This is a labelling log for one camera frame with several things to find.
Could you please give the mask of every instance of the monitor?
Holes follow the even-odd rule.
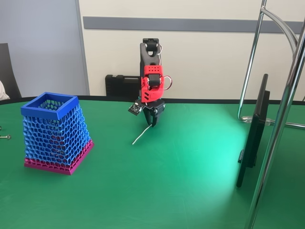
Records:
[[[268,74],[265,74],[257,97],[245,148],[239,155],[238,162],[241,164],[237,178],[237,187],[242,186],[246,168],[255,166],[256,155],[263,135],[269,105],[270,92],[266,91],[267,80]]]

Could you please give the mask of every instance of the gray stripe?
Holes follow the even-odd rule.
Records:
[[[174,19],[174,18],[116,18],[83,17],[85,29],[255,32],[255,20]],[[300,33],[303,22],[286,21],[294,33]],[[263,21],[261,32],[282,33],[273,21]]]

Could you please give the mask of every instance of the gray wall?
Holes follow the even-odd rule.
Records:
[[[0,43],[23,97],[89,93],[75,0],[0,0]]]

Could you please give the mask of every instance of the red robot part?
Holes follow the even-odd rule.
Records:
[[[158,86],[149,85],[149,74],[159,74],[160,84]],[[160,99],[164,92],[163,68],[161,65],[144,66],[144,77],[141,78],[141,102],[149,103]]]

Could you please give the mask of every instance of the chair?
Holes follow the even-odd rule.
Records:
[[[11,99],[21,98],[11,66],[9,46],[7,43],[0,44],[0,81],[4,85],[5,93]]]

